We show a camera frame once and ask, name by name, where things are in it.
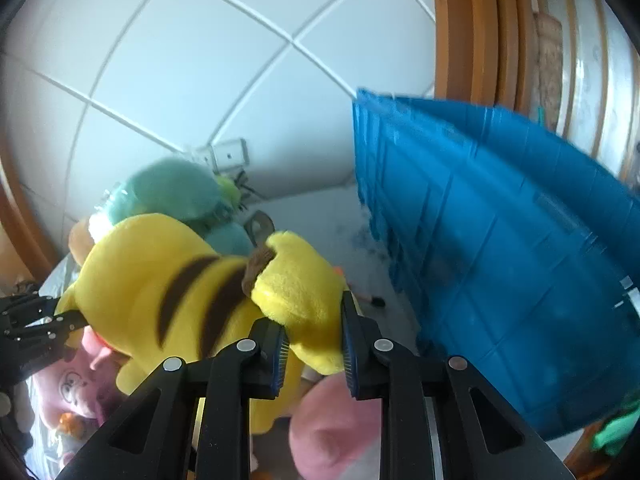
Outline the yellow striped plush toy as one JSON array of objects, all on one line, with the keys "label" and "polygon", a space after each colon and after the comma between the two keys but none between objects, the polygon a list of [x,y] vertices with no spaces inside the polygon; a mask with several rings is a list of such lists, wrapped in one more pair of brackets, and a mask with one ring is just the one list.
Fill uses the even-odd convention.
[{"label": "yellow striped plush toy", "polygon": [[344,278],[306,240],[274,232],[248,257],[221,255],[164,214],[119,222],[90,250],[56,310],[77,310],[126,358],[115,382],[131,394],[161,362],[211,358],[270,318],[290,342],[276,400],[250,401],[250,431],[264,434],[298,399],[303,371],[344,368]]}]

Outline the orange wooden door frame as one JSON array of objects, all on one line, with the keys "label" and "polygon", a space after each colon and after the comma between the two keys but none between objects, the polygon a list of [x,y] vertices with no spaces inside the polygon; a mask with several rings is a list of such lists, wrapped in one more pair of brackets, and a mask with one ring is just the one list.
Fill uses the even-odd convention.
[{"label": "orange wooden door frame", "polygon": [[435,96],[532,108],[537,38],[534,0],[434,0]]}]

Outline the pink round plush toy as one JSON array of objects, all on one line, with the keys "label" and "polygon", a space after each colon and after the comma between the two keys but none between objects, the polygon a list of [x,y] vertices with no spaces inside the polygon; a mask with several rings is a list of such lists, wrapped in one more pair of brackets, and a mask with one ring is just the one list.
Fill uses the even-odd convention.
[{"label": "pink round plush toy", "polygon": [[355,400],[341,373],[322,378],[302,397],[288,442],[304,479],[377,479],[381,434],[381,401]]}]

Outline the teal green plush toy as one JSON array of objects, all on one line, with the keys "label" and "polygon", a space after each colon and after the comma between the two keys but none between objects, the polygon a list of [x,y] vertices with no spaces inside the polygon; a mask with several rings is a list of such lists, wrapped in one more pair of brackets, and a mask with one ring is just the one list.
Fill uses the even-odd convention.
[{"label": "teal green plush toy", "polygon": [[223,255],[246,256],[254,248],[236,222],[242,193],[235,182],[210,168],[170,156],[117,185],[101,207],[110,226],[139,214],[174,218]]}]

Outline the orange brown plush toy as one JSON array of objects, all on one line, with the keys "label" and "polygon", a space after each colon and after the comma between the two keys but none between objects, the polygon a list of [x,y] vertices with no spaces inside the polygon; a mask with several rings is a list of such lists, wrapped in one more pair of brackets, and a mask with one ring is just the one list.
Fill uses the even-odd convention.
[{"label": "orange brown plush toy", "polygon": [[89,252],[94,246],[93,237],[89,231],[89,219],[82,219],[74,224],[67,237],[70,254],[78,266],[83,266]]}]

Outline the blue plastic storage crate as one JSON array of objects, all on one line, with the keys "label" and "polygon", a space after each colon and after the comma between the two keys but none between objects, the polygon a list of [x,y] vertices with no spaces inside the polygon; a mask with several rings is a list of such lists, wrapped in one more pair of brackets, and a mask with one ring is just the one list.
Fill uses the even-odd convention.
[{"label": "blue plastic storage crate", "polygon": [[367,90],[355,176],[427,358],[463,356],[551,440],[639,388],[639,200],[502,107]]}]

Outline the white wall socket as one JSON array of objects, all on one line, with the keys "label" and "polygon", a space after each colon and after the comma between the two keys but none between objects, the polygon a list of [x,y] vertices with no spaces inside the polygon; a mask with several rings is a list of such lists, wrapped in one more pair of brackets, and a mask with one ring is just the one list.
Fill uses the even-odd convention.
[{"label": "white wall socket", "polygon": [[228,172],[248,165],[247,150],[243,139],[207,144],[192,151],[190,159],[208,167],[213,172]]}]

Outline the pink printed plush toy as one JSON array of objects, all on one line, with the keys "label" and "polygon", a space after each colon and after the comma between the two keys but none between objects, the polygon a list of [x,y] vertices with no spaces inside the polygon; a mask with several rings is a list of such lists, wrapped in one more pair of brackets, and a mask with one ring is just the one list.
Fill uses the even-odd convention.
[{"label": "pink printed plush toy", "polygon": [[119,369],[112,349],[85,327],[77,349],[66,348],[62,359],[34,375],[44,423],[56,428],[70,413],[102,425],[125,399],[116,386]]}]

